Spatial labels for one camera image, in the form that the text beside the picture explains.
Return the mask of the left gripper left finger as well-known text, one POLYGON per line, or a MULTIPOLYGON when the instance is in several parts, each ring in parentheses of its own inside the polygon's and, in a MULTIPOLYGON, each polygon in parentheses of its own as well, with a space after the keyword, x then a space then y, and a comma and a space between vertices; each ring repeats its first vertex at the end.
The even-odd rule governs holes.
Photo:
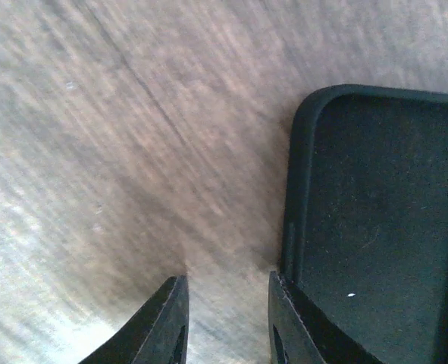
POLYGON ((187 277, 170 277, 119 331, 82 362, 185 363, 189 313, 187 277))

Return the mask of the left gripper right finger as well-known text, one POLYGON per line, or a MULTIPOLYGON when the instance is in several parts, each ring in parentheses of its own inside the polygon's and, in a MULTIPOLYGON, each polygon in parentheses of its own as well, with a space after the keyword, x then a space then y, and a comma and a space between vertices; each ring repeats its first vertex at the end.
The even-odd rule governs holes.
POLYGON ((380 362, 276 271, 269 275, 268 327, 273 363, 380 362))

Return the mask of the black phone case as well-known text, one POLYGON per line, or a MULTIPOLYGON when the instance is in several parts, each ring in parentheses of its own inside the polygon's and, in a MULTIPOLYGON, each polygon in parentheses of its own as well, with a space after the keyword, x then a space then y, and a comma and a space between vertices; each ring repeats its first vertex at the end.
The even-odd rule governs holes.
POLYGON ((277 272, 379 363, 448 363, 448 94, 302 101, 277 272))

